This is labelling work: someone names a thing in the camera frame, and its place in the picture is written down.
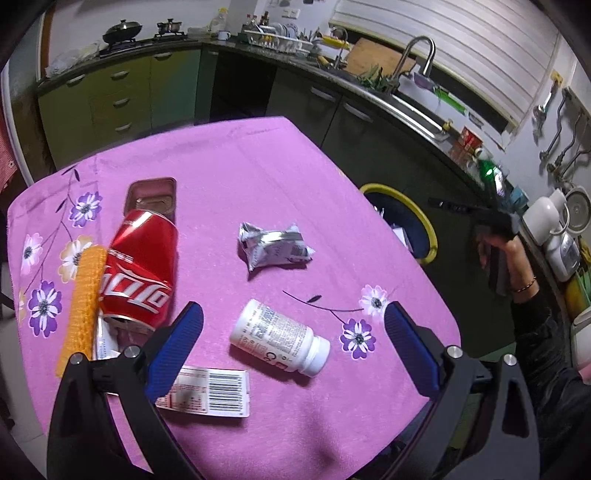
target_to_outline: gas stove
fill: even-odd
[[[153,38],[145,38],[143,40],[125,40],[118,43],[113,43],[101,50],[99,50],[99,58],[104,59],[118,53],[122,53],[128,50],[135,50],[136,48],[147,47],[150,45],[169,42],[169,41],[183,41],[187,38],[187,34],[184,32],[167,33],[164,35],[156,34]]]

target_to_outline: drawer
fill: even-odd
[[[117,118],[109,118],[95,124],[95,134],[100,145],[109,147],[113,144],[134,140],[150,131],[150,111],[122,112]]]
[[[129,111],[150,109],[150,89],[148,84],[128,86],[110,95],[98,96],[90,99],[90,110],[93,122],[119,118]]]
[[[126,87],[150,83],[150,57],[110,65],[89,74],[87,88],[91,98],[116,93]]]

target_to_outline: barcode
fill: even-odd
[[[242,409],[242,376],[210,372],[209,410],[240,412]]]
[[[294,245],[291,247],[291,256],[292,257],[307,257],[308,256],[308,249],[307,247],[302,247],[300,245]]]

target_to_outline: purple flower pattern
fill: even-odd
[[[365,320],[357,322],[349,319],[343,324],[343,334],[339,337],[343,352],[351,353],[354,360],[367,358],[368,352],[375,350],[375,337],[371,334],[371,325]]]
[[[61,312],[61,292],[55,289],[53,282],[41,280],[39,290],[33,290],[28,303],[31,312],[29,327],[33,334],[43,332],[45,338],[57,330],[56,316]]]
[[[87,192],[81,195],[70,210],[70,220],[73,221],[73,226],[82,228],[86,222],[96,220],[96,216],[102,210],[100,206],[102,199],[99,192]]]

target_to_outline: pink tablecloth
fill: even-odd
[[[59,384],[54,369],[69,315],[72,259],[89,243],[109,243],[130,183],[164,176],[178,182],[173,315],[189,300],[205,313],[203,333],[187,364],[247,369],[251,376],[250,417],[228,421],[165,411],[171,431],[210,480],[342,480],[353,474],[426,399],[390,344],[379,312],[339,313],[347,324],[364,320],[372,328],[375,349],[351,352],[348,344],[343,348],[339,319],[284,291],[304,301],[321,295],[314,306],[352,310],[359,308],[366,285],[381,286],[444,344],[459,343],[459,332],[388,225],[283,118],[210,124],[135,141],[43,179],[12,204],[10,271],[27,381],[41,424],[47,430]],[[86,215],[75,220],[83,205],[88,205]],[[272,267],[249,279],[237,255],[243,221],[267,229],[296,222],[316,250],[314,260],[306,269]],[[50,293],[52,288],[58,293]],[[34,310],[40,291],[51,300],[45,316]],[[317,377],[308,381],[286,374],[229,347],[232,326],[250,298],[330,341],[332,351]],[[145,465],[119,406],[114,415],[131,458]]]

